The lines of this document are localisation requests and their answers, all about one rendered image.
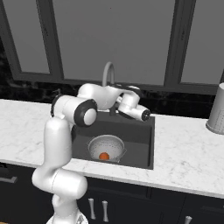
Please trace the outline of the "dark cupboard door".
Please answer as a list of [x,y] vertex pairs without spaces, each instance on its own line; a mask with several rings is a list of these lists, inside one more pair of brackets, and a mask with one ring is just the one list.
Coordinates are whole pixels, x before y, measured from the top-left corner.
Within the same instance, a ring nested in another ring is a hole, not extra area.
[[203,209],[183,209],[179,216],[178,224],[185,224],[187,216],[192,218],[190,224],[224,224],[224,212],[216,213]]
[[96,213],[96,198],[94,195],[85,194],[81,199],[77,200],[80,211],[86,216],[88,224],[97,224],[97,219],[91,218],[91,206],[94,205],[94,213]]
[[[108,202],[108,222],[103,221],[102,201]],[[101,201],[103,224],[177,224],[180,210],[140,199],[107,198]]]

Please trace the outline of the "grey curved sink faucet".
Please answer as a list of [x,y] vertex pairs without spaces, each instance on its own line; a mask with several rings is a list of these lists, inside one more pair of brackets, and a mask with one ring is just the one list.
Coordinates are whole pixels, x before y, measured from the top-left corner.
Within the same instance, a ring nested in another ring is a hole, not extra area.
[[108,62],[104,67],[101,83],[103,87],[107,86],[108,78],[111,84],[115,83],[115,68],[112,62]]

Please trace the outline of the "grey perforated cylinder container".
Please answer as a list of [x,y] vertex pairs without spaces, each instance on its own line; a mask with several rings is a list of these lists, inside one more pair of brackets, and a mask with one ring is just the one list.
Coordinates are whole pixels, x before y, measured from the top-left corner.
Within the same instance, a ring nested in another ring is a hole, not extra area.
[[218,86],[206,127],[215,134],[224,135],[224,82]]

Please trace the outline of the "dark drawer front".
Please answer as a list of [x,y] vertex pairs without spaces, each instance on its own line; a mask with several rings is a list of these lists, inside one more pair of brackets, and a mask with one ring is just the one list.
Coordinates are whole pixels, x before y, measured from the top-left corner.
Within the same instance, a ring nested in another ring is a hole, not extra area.
[[224,214],[224,199],[187,194],[184,208]]
[[42,194],[32,184],[33,168],[0,163],[0,177],[17,177],[15,184],[0,182],[0,200],[7,203],[17,203],[22,200],[28,203],[37,203],[42,200]]

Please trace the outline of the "white perforated colander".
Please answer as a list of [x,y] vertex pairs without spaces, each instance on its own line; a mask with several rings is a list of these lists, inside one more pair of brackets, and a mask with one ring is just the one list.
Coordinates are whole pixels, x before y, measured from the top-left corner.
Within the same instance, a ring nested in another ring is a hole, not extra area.
[[123,140],[113,135],[100,135],[93,137],[87,143],[87,149],[92,159],[100,160],[100,155],[102,153],[107,153],[107,160],[109,162],[117,163],[120,162],[121,158],[127,151],[125,149]]

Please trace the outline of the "dark sink basin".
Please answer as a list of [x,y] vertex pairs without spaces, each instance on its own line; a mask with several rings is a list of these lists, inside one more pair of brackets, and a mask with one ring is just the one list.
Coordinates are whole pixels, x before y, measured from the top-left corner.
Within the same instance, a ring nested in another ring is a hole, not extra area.
[[[90,156],[88,144],[94,137],[100,135],[113,135],[122,139],[126,152],[119,162],[111,160],[110,152],[108,153],[109,160],[100,160],[99,157]],[[109,112],[100,111],[91,127],[72,128],[72,136],[75,137],[72,148],[73,158],[152,170],[154,135],[154,116],[151,116],[147,122],[139,122],[124,118],[119,114],[111,116]]]

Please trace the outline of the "dark panel under sink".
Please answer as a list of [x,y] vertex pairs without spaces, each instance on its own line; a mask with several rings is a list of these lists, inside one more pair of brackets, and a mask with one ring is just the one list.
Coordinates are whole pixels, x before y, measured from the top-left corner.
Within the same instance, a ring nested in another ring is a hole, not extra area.
[[142,185],[127,184],[112,180],[87,177],[88,188],[101,193],[111,193],[124,197],[149,200],[151,188]]

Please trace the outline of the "dark framed window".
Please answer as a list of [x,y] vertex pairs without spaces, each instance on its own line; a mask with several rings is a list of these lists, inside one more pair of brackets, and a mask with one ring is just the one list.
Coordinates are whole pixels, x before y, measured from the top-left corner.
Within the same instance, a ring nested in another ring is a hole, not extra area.
[[215,95],[224,81],[224,0],[0,0],[0,38],[16,81],[115,81]]

